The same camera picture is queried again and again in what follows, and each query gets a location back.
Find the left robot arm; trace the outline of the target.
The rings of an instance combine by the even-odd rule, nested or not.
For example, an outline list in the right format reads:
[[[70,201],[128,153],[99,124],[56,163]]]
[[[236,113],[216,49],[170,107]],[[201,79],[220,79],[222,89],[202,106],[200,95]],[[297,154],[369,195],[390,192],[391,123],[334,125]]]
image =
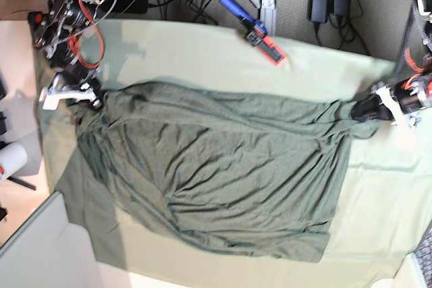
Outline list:
[[[409,40],[416,26],[425,55],[417,65],[410,54]],[[431,108],[431,0],[412,0],[404,28],[399,58],[393,75],[402,73],[406,65],[412,75],[393,83],[377,83],[371,92],[352,107],[350,117],[356,121],[390,121],[392,125],[414,128],[420,121],[418,113]]]

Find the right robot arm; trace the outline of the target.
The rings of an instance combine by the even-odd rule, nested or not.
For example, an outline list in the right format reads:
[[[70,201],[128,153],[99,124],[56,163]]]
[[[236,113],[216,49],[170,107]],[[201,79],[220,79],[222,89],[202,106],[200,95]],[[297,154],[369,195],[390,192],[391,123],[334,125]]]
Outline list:
[[[98,25],[104,17],[98,17],[97,10],[106,1],[54,0],[47,13],[28,14],[33,46],[45,54],[55,70],[51,83],[40,92],[44,110],[56,110],[61,100],[86,102],[95,110],[101,108],[101,82],[97,74],[105,43]],[[113,10],[116,3],[113,0],[109,9]],[[85,60],[79,45],[81,36],[89,30],[99,42],[100,58],[94,62]]]

